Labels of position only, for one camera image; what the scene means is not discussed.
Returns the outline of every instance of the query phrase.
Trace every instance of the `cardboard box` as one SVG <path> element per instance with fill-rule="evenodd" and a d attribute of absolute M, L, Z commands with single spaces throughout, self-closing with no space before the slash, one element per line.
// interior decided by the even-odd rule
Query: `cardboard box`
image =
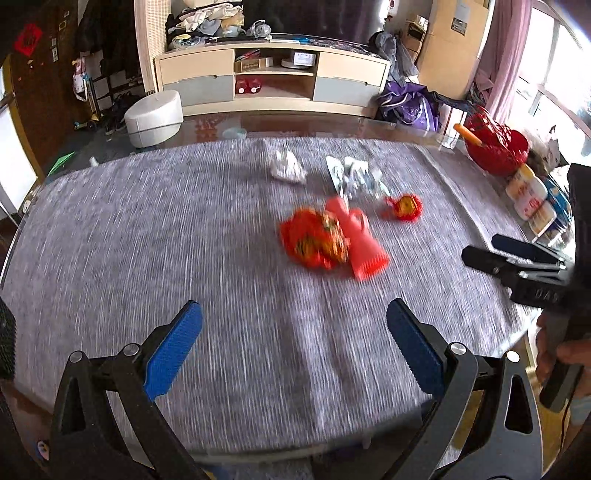
<path fill-rule="evenodd" d="M 463 99 L 476 73 L 490 15 L 479 0 L 434 0 L 417 62 L 419 83 Z"/>
<path fill-rule="evenodd" d="M 458 49 L 478 55 L 486 28 L 489 10 L 476 0 L 462 0 L 468 11 L 466 31 L 464 34 L 452 29 L 458 3 L 456 0 L 434 0 L 429 18 L 427 33 L 457 44 Z"/>
<path fill-rule="evenodd" d="M 470 88 L 478 58 L 457 44 L 427 34 L 419 58 L 418 82 L 453 99 L 462 99 Z"/>
<path fill-rule="evenodd" d="M 414 51 L 414 50 L 409 50 L 408 53 L 410 55 L 410 59 L 413 61 L 413 63 L 415 63 L 417 61 L 417 58 L 418 58 L 418 52 L 417 51 Z"/>
<path fill-rule="evenodd" d="M 416 38 L 407 37 L 402 40 L 402 44 L 407 48 L 407 50 L 413 50 L 417 53 L 421 52 L 421 48 L 423 46 L 423 42 L 421 40 L 417 40 Z"/>
<path fill-rule="evenodd" d="M 310 53 L 307 51 L 292 51 L 291 62 L 294 65 L 300 65 L 303 67 L 313 67 L 316 65 L 316 53 Z"/>
<path fill-rule="evenodd" d="M 410 53 L 413 61 L 417 61 L 418 54 L 421 53 L 423 47 L 423 39 L 425 38 L 425 31 L 422 26 L 415 22 L 407 22 L 402 31 L 402 44 Z"/>
<path fill-rule="evenodd" d="M 234 73 L 251 72 L 253 70 L 262 70 L 273 66 L 273 58 L 264 59 L 246 59 L 234 62 Z"/>
<path fill-rule="evenodd" d="M 415 23 L 419 27 L 421 27 L 425 33 L 427 32 L 427 27 L 429 25 L 429 21 L 426 18 L 421 17 L 420 15 L 415 15 L 414 19 L 413 19 L 413 23 Z"/>

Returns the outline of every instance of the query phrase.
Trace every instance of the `gray tablecloth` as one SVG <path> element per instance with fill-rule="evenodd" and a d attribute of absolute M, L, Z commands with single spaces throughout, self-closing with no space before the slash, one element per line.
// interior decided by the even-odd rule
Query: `gray tablecloth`
<path fill-rule="evenodd" d="M 272 179 L 289 147 L 306 187 Z M 324 159 L 352 155 L 414 192 L 416 223 L 369 216 L 391 256 L 364 283 L 346 268 L 295 264 L 278 222 L 334 194 Z M 508 292 L 465 268 L 468 244 L 521 236 L 486 176 L 467 158 L 383 141 L 260 139 L 137 154 L 43 188 L 2 296 L 17 318 L 17 381 L 52 403 L 70 352 L 111 355 L 168 323 L 188 300 L 204 329 L 157 403 L 194 452 L 289 449 L 367 432 L 425 396 L 385 325 L 402 297 L 449 341 L 492 354 L 526 322 Z M 115 406 L 126 438 L 132 436 Z"/>

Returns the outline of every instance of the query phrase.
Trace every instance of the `white container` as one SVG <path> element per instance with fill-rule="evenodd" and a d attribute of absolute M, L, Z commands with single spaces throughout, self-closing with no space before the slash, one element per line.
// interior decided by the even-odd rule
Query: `white container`
<path fill-rule="evenodd" d="M 552 222 L 556 220 L 556 210 L 552 207 L 551 203 L 546 200 L 542 206 L 535 212 L 530 218 L 529 224 L 531 231 L 535 236 L 542 235 Z"/>
<path fill-rule="evenodd" d="M 507 196 L 516 202 L 517 199 L 521 197 L 527 190 L 527 184 L 534 178 L 534 171 L 524 163 L 521 167 L 519 167 L 519 170 L 517 170 L 509 182 L 509 185 L 507 185 L 507 188 L 505 189 Z"/>
<path fill-rule="evenodd" d="M 529 220 L 548 196 L 546 185 L 535 177 L 527 184 L 527 189 L 514 203 L 515 211 L 523 220 Z"/>
<path fill-rule="evenodd" d="M 136 148 L 168 140 L 178 133 L 182 123 L 183 107 L 176 90 L 145 96 L 125 112 L 129 141 Z"/>

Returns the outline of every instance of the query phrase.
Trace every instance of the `white box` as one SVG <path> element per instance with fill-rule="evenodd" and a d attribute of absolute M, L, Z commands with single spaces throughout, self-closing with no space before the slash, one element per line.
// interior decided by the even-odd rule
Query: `white box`
<path fill-rule="evenodd" d="M 313 67 L 316 64 L 316 53 L 308 53 L 306 51 L 292 51 L 291 62 L 294 65 Z"/>

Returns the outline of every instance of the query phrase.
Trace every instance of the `purple bag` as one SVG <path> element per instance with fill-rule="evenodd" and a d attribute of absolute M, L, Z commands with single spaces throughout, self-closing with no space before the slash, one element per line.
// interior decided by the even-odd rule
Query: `purple bag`
<path fill-rule="evenodd" d="M 378 97 L 379 110 L 385 120 L 403 123 L 420 130 L 436 132 L 439 127 L 439 105 L 431 104 L 427 87 L 408 82 L 401 87 L 396 82 L 387 82 Z"/>

